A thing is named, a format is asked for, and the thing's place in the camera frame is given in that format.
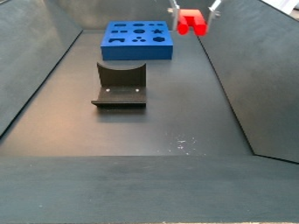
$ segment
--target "black curved holder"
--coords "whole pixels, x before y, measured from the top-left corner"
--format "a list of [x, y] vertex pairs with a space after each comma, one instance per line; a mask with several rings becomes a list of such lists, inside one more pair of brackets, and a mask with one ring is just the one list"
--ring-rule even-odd
[[145, 64], [140, 67], [115, 70], [97, 63], [101, 88], [97, 107], [145, 107]]

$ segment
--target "gray wall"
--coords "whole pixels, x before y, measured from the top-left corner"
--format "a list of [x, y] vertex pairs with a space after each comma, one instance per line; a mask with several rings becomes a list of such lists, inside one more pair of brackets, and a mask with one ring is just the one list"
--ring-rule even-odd
[[200, 39], [257, 155], [299, 162], [299, 23], [257, 0], [231, 0]]
[[[111, 20], [163, 20], [172, 27], [167, 12], [169, 0], [52, 0], [85, 30], [104, 30]], [[200, 9], [208, 17], [215, 0], [177, 0], [184, 9]]]
[[80, 31], [51, 0], [0, 5], [0, 136]]

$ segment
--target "star-shaped hole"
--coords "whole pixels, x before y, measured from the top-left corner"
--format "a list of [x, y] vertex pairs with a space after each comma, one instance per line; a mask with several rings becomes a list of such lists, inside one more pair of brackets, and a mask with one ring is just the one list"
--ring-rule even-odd
[[152, 32], [153, 32], [153, 33], [163, 33], [163, 31], [160, 31], [160, 30], [157, 30], [157, 29], [155, 29]]

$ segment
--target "red block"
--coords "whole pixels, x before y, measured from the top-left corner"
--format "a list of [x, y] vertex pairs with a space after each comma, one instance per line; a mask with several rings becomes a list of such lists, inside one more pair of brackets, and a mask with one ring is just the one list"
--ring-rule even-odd
[[199, 10], [180, 10], [177, 31], [181, 35], [188, 33], [189, 26], [196, 36], [205, 35], [208, 26]]

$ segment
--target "blue shape sorter block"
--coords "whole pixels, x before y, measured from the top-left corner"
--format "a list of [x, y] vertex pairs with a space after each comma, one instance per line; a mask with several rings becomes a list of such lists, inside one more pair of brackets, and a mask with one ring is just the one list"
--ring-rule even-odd
[[164, 21], [111, 21], [100, 45], [103, 60], [169, 60], [173, 41]]

